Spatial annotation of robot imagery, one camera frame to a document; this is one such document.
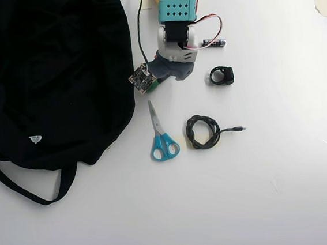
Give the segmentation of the blue-grey gripper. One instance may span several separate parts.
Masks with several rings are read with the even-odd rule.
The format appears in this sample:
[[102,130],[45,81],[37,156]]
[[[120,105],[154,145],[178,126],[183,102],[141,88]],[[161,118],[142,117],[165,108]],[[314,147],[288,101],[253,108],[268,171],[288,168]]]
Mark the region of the blue-grey gripper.
[[164,82],[168,77],[175,77],[177,81],[183,81],[194,69],[194,63],[170,62],[163,58],[157,51],[153,61],[148,62],[148,69],[153,74],[158,83]]

